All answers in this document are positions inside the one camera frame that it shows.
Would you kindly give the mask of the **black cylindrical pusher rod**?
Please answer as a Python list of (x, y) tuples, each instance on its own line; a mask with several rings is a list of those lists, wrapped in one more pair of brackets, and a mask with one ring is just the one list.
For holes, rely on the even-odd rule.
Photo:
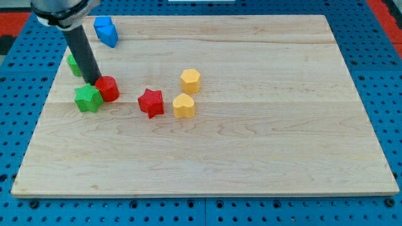
[(97, 61), (87, 39), (83, 26), (80, 25), (70, 31), (63, 31), (68, 47), (86, 83), (95, 85), (101, 78)]

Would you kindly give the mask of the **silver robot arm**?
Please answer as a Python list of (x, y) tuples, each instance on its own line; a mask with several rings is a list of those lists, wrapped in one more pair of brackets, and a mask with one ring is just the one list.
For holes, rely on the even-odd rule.
[(38, 21), (63, 33), (82, 78), (91, 85), (101, 77), (101, 72), (82, 23), (99, 4), (99, 0), (31, 0)]

